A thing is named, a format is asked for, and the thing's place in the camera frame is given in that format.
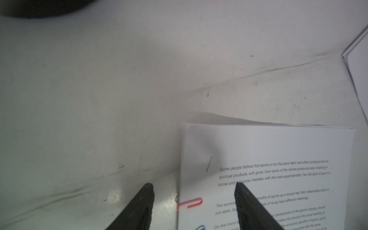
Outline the blue highlighted paper document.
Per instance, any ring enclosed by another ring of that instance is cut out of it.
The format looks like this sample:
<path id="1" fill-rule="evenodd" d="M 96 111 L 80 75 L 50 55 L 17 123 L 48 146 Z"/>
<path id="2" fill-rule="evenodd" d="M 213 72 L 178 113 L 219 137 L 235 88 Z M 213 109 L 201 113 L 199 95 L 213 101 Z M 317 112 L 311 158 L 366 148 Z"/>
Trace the blue highlighted paper document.
<path id="1" fill-rule="evenodd" d="M 237 230 L 241 182 L 285 230 L 342 230 L 354 129 L 185 124 L 178 229 Z"/>

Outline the pink highlighted paper document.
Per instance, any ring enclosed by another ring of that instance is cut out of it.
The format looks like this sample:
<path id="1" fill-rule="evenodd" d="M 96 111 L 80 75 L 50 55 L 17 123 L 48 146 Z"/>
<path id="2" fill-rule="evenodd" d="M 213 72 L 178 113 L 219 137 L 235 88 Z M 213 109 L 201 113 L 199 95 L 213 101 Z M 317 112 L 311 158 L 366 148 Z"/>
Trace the pink highlighted paper document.
<path id="1" fill-rule="evenodd" d="M 342 53 L 353 86 L 365 116 L 368 119 L 368 28 L 365 27 Z"/>

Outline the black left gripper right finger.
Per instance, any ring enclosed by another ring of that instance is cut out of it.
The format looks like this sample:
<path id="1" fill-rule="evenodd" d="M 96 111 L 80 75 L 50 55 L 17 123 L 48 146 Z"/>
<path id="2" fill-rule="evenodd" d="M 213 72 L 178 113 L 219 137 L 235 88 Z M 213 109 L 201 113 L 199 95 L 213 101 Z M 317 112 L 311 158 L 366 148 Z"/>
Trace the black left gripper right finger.
<path id="1" fill-rule="evenodd" d="M 245 184 L 236 183 L 234 197 L 240 230 L 283 230 Z"/>

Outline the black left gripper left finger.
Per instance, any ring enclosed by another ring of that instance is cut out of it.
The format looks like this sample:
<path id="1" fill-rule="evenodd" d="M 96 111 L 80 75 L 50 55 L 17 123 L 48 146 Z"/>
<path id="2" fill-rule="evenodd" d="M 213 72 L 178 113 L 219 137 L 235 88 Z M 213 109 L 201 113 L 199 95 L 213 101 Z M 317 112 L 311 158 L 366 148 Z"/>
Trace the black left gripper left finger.
<path id="1" fill-rule="evenodd" d="M 146 183 L 106 230 L 149 230 L 155 194 L 152 183 Z"/>

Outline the pink paperclip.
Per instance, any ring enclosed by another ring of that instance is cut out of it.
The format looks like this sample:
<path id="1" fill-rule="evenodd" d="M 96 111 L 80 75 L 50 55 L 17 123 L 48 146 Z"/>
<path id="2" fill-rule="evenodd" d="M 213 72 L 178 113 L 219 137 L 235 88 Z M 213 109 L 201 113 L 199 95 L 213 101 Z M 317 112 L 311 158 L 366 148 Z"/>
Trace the pink paperclip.
<path id="1" fill-rule="evenodd" d="M 203 204 L 203 199 L 201 197 L 194 198 L 188 201 L 184 201 L 178 204 L 177 211 L 180 210 L 180 207 L 186 207 L 187 209 L 192 209 Z"/>

